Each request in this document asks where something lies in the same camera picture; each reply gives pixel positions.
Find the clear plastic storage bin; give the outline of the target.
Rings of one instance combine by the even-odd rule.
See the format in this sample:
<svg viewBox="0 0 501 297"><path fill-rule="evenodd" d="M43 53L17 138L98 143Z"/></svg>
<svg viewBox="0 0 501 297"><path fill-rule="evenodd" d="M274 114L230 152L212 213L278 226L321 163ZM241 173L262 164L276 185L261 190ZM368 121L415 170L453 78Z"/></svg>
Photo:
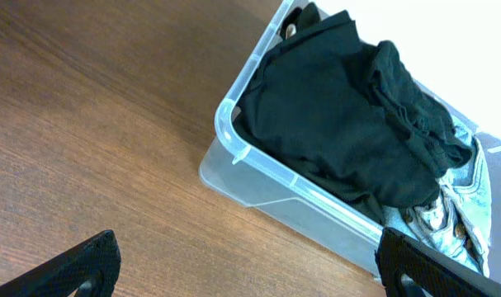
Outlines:
<svg viewBox="0 0 501 297"><path fill-rule="evenodd" d="M217 108L216 137L201 162L199 176L213 190L246 208L261 210L377 277L374 253L382 227L246 142L232 125L254 70L263 55L280 41L283 19L306 4L285 0L268 23ZM494 127L484 117L485 107L476 101L444 99L442 104L472 130L484 147L493 195L490 277L501 283L501 127Z"/></svg>

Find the black left gripper triangular right finger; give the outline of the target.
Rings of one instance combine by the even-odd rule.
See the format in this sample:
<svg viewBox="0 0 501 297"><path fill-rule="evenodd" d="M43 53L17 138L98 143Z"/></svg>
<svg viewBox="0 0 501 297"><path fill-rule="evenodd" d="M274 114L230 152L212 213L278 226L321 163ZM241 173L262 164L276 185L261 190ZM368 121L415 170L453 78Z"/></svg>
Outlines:
<svg viewBox="0 0 501 297"><path fill-rule="evenodd" d="M388 296L501 297L498 282L393 228L383 229L375 259Z"/></svg>

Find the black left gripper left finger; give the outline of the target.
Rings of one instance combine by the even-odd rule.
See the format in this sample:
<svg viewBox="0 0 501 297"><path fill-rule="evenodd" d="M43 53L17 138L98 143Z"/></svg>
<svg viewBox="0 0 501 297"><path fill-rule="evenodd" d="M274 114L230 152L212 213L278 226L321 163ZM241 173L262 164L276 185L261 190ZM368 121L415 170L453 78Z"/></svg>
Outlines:
<svg viewBox="0 0 501 297"><path fill-rule="evenodd" d="M108 229L0 285L0 296L111 297L120 268L120 249Z"/></svg>

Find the light blue jeans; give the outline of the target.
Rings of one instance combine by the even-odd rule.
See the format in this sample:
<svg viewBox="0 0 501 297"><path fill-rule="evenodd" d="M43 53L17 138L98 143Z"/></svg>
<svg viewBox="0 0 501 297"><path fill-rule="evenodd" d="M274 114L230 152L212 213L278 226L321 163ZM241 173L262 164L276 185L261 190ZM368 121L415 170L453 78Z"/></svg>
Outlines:
<svg viewBox="0 0 501 297"><path fill-rule="evenodd" d="M452 120L456 137L472 148L473 156L439 180L440 195L433 203L401 210L384 206L385 225L488 277L492 228L489 169L480 141L462 121Z"/></svg>

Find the black garment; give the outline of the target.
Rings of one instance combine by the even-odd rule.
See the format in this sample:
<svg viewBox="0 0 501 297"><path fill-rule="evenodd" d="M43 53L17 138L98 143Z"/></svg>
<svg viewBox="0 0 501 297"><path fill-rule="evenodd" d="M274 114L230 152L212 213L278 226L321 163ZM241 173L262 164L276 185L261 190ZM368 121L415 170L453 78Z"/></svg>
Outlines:
<svg viewBox="0 0 501 297"><path fill-rule="evenodd" d="M242 138L376 222L383 206L436 200L473 156L395 45L361 41L345 11L270 49L239 108Z"/></svg>
<svg viewBox="0 0 501 297"><path fill-rule="evenodd" d="M279 36L283 40L288 39L296 33L321 22L321 20L318 7L314 2L309 2L304 7L296 7L284 18L279 30Z"/></svg>

